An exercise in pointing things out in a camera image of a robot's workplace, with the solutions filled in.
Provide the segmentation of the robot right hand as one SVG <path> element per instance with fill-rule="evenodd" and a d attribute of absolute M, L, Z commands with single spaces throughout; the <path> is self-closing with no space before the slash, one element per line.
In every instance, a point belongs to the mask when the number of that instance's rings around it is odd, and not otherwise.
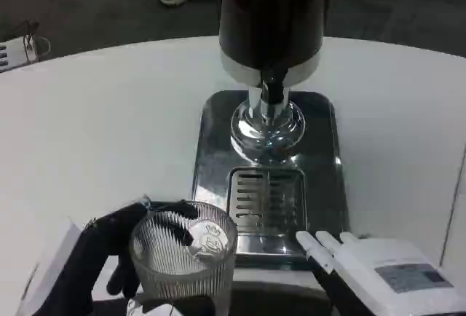
<path fill-rule="evenodd" d="M 311 271 L 340 315 L 464 315 L 465 297 L 406 240 L 298 231 Z"/>

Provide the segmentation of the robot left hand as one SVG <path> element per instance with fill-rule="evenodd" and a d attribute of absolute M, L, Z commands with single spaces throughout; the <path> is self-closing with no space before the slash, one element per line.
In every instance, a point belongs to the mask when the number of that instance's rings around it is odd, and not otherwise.
<path fill-rule="evenodd" d="M 110 256 L 118 258 L 106 291 L 135 297 L 141 281 L 129 252 L 130 236 L 147 215 L 175 213 L 196 219 L 198 209 L 186 200 L 154 201 L 142 197 L 89 221 L 83 229 L 71 224 L 52 257 L 37 264 L 23 291 L 17 315 L 91 315 L 92 291 Z"/>

